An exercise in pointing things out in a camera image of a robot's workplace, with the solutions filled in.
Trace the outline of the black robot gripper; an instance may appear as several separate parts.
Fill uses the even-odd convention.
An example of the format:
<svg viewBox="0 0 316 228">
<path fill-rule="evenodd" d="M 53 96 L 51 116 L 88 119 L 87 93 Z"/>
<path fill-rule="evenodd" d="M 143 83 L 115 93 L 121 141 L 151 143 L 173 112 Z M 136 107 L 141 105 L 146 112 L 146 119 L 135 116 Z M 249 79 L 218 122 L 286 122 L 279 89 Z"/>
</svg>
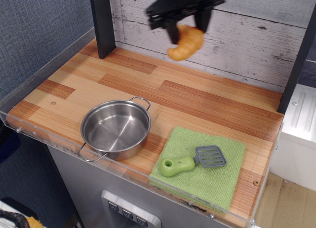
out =
<svg viewBox="0 0 316 228">
<path fill-rule="evenodd" d="M 146 9 L 150 28 L 164 28 L 173 44 L 179 40 L 177 22 L 194 16 L 196 27 L 206 33 L 215 6 L 225 0 L 156 0 Z"/>
</svg>

